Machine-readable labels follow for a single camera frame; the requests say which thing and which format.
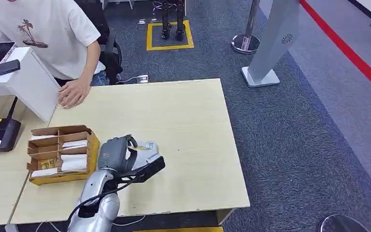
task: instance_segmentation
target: cardboard box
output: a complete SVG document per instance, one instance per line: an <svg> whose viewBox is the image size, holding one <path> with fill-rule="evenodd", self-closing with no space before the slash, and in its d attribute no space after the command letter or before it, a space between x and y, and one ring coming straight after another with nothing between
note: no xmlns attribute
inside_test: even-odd
<svg viewBox="0 0 371 232"><path fill-rule="evenodd" d="M27 163L29 172L29 181L35 185L58 183L73 180L87 179L96 169L97 157L99 153L100 142L94 132L84 125L51 127L32 130L32 135L42 136L50 135L49 138L42 138L28 141L28 155L31 160ZM87 140L85 147L64 149L66 142ZM86 170L62 172L61 155L87 154ZM44 160L50 160L55 164L57 173L47 176L32 177L32 172L45 169L42 163Z"/></svg>

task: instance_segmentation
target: red floor line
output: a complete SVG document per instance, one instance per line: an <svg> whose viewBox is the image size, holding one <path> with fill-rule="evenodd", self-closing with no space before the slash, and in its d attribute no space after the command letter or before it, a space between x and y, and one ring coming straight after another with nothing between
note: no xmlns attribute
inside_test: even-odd
<svg viewBox="0 0 371 232"><path fill-rule="evenodd" d="M336 44L346 57L371 81L371 67L351 49L349 45L318 15L318 13L306 2L300 0L302 7L314 19L324 33Z"/></svg>

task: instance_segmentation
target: blue carpet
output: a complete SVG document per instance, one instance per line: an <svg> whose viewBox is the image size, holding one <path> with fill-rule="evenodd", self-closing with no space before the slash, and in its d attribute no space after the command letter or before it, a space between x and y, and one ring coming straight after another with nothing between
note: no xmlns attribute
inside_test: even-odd
<svg viewBox="0 0 371 232"><path fill-rule="evenodd" d="M251 202L226 221L226 232L312 232L324 216L341 213L371 230L371 179L289 53L275 67L277 86L250 89L240 68L252 56L235 53L230 40L242 33L250 0L194 0L189 9L194 49L145 51L151 2L108 7L119 31L124 77L150 72L152 81L221 78ZM265 16L258 14L260 36ZM136 218L119 218L135 220ZM162 229L213 226L213 212L153 215L136 225ZM20 225L19 231L37 224ZM45 224L41 231L53 231Z"/></svg>

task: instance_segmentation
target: light wood tabletop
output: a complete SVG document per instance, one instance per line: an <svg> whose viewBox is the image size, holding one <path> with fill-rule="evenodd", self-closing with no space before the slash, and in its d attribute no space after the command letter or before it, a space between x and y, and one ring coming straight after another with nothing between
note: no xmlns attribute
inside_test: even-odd
<svg viewBox="0 0 371 232"><path fill-rule="evenodd" d="M6 118L14 97L0 97L0 118ZM18 135L16 147L11 152L0 152L0 225L10 220L19 194L24 186L28 170L26 153L30 130L47 127L32 111L18 101L13 118L21 121L22 127Z"/></svg>
<svg viewBox="0 0 371 232"><path fill-rule="evenodd" d="M101 143L132 134L155 141L166 167L120 191L119 216L249 207L219 79L93 87L79 106L56 109L52 126L84 124ZM27 182L12 224L66 220L85 181Z"/></svg>

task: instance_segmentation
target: white t-shirt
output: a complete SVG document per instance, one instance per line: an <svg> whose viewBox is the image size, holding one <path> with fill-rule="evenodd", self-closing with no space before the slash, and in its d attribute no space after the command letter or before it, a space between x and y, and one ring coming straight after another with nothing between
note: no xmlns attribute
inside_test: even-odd
<svg viewBox="0 0 371 232"><path fill-rule="evenodd" d="M31 46L56 78L79 78L99 37L74 0L0 0L0 42Z"/></svg>

